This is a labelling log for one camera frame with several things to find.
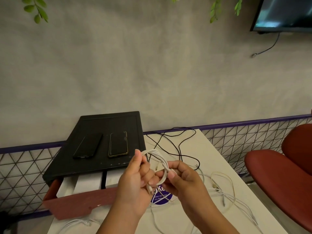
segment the red chair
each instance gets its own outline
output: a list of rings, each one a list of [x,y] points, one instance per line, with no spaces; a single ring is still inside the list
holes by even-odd
[[[259,187],[291,219],[312,232],[312,124],[294,128],[282,143],[247,153],[245,165]]]

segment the black wire grid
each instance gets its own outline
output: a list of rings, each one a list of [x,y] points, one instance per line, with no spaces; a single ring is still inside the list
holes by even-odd
[[[248,151],[273,149],[282,152],[281,143],[286,135],[294,127],[305,123],[312,123],[312,118],[225,128],[222,126],[223,128],[211,130],[205,130],[211,126],[199,128],[243,177],[248,176],[244,164],[244,156]],[[60,147],[50,148],[44,144],[34,146],[32,150],[0,154],[0,211],[21,215],[45,210],[42,200],[48,186],[42,175]]]
[[[306,123],[312,123],[312,118],[203,130],[202,132],[231,167],[241,177],[246,177],[249,175],[244,162],[247,152],[272,149],[283,153],[281,144],[286,135],[294,127]]]
[[[11,215],[43,211],[49,187],[42,175],[60,148],[0,155],[0,211]]]

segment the television frame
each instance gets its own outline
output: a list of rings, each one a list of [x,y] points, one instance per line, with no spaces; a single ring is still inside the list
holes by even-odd
[[[280,33],[280,32],[303,32],[303,33],[312,33],[312,27],[311,28],[298,28],[298,27],[256,27],[255,29],[255,23],[257,22],[257,19],[259,17],[261,7],[263,5],[264,0],[260,0],[255,18],[252,22],[252,26],[250,28],[251,32],[258,32],[258,33]]]

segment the round sticker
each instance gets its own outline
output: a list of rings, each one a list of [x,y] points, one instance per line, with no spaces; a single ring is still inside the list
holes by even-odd
[[[169,202],[169,200],[171,200],[172,198],[172,194],[169,193],[168,191],[166,191],[162,185],[159,185],[157,187],[157,189],[155,190],[154,196],[151,200],[152,204],[157,204],[157,205],[162,205],[162,204],[166,204]]]

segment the drawer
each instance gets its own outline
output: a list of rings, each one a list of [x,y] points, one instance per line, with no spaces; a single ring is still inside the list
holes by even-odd
[[[57,198],[56,194],[61,184],[62,179],[54,180],[43,199],[45,208],[58,220],[85,216],[96,207],[111,205],[117,192],[117,187],[114,187]]]

